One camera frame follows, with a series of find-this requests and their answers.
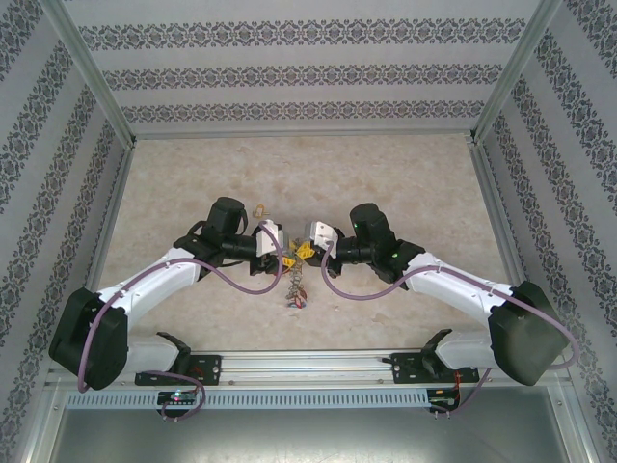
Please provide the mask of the metal keyring bunch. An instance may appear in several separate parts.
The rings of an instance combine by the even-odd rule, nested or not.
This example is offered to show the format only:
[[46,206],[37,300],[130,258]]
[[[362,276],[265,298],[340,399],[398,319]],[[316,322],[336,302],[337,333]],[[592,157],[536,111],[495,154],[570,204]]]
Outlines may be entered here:
[[308,294],[303,286],[303,264],[296,261],[290,268],[290,285],[285,296],[286,305],[288,301],[295,301],[296,298],[304,299],[308,302]]

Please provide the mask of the sheet metal tray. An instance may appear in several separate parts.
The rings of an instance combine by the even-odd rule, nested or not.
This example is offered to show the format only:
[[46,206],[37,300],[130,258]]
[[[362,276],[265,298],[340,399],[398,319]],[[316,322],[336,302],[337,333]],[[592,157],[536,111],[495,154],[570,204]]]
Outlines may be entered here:
[[148,409],[40,401],[21,463],[606,463],[565,386],[486,387],[462,411]]

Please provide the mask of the left circuit board green light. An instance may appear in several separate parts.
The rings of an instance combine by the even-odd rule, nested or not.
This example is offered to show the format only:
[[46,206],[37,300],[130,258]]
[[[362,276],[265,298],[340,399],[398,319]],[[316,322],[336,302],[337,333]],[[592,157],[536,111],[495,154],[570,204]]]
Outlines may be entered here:
[[164,405],[178,405],[178,406],[189,406],[195,405],[197,402],[197,394],[193,391],[170,391],[170,392],[160,392],[157,397],[157,404]]

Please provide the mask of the aluminium mounting rail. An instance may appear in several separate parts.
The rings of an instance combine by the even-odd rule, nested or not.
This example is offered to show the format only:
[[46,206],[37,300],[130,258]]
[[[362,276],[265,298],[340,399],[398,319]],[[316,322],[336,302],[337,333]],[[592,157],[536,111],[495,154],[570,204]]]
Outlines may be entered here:
[[[191,354],[219,355],[222,357],[222,370],[218,386],[260,389],[314,389],[342,387],[373,387],[378,385],[415,385],[450,387],[454,383],[438,384],[395,384],[390,365],[381,359],[392,353],[388,350],[334,350],[334,351],[259,351],[259,352],[188,352],[184,349],[176,360]],[[162,375],[194,382],[193,378],[179,374]],[[93,391],[118,388],[122,385],[136,387],[170,388],[171,386],[137,386],[135,375],[140,372],[151,374],[154,362],[147,360],[142,364],[128,362],[123,370],[107,369],[98,366],[94,378],[87,377],[84,383]]]

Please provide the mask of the aluminium side rail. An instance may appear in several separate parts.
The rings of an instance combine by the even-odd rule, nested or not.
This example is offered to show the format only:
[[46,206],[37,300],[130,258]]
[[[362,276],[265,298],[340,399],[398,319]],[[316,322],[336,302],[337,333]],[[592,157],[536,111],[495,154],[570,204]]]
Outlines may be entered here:
[[515,284],[530,281],[544,291],[556,319],[576,340],[565,353],[579,353],[584,335],[579,330],[577,300],[519,147],[509,135],[491,136],[477,144],[473,154],[485,169],[490,198],[496,203],[491,217],[503,230],[497,246],[506,274]]
[[108,148],[88,168],[53,267],[52,281],[45,290],[47,353],[73,373],[78,372],[93,317],[89,309],[100,306],[89,285],[131,154],[132,149]]

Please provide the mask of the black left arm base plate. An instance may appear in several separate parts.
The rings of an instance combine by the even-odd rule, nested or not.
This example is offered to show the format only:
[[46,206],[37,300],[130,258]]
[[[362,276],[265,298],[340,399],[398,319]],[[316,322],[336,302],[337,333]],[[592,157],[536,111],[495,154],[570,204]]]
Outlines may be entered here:
[[[168,373],[193,378],[204,386],[218,386],[222,370],[222,357],[219,355],[191,354],[176,360]],[[177,379],[144,372],[135,375],[137,386],[194,386],[186,379]]]

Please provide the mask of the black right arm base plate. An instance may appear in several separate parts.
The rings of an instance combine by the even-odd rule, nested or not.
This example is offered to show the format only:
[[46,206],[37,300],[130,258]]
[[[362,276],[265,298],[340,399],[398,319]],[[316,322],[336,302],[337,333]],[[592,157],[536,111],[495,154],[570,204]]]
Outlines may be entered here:
[[475,384],[480,379],[476,369],[451,369],[436,354],[398,352],[381,361],[390,365],[395,384],[454,383],[456,379],[463,384]]

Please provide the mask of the aluminium frame post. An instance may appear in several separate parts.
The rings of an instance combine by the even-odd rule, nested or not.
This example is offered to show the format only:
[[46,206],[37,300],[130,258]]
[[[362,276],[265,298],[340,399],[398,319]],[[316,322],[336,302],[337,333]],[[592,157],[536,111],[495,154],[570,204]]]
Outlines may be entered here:
[[86,84],[90,87],[107,120],[119,136],[125,148],[132,148],[135,135],[114,98],[102,71],[86,45],[77,26],[70,17],[63,0],[39,0],[55,31],[63,41],[72,61],[78,67]]
[[511,90],[533,54],[534,48],[549,27],[561,3],[562,0],[539,0],[534,14],[523,30],[521,39],[497,80],[496,86],[491,92],[476,126],[470,132],[468,137],[470,144],[477,145],[487,136],[499,111],[505,104]]

